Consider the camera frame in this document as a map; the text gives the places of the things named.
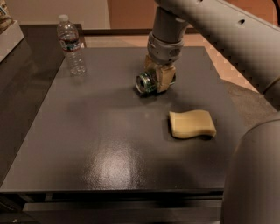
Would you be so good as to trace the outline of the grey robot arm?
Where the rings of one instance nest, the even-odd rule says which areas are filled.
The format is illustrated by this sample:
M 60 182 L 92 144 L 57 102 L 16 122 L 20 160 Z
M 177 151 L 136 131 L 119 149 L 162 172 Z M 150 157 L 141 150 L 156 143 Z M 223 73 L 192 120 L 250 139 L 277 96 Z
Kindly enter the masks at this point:
M 225 0 L 155 0 L 149 36 L 153 62 L 180 56 L 192 25 L 264 98 L 280 102 L 280 30 Z M 249 129 L 227 170 L 220 224 L 280 224 L 280 113 Z

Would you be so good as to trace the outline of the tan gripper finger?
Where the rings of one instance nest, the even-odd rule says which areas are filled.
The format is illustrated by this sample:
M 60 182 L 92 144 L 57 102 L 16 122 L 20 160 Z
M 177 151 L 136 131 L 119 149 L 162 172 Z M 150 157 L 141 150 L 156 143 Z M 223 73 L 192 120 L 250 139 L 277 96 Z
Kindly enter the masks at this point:
M 174 65 L 159 66 L 156 68 L 157 91 L 159 93 L 164 92 L 169 88 L 175 73 L 176 67 Z
M 159 68 L 159 64 L 155 63 L 149 55 L 145 56 L 144 71 L 155 71 Z

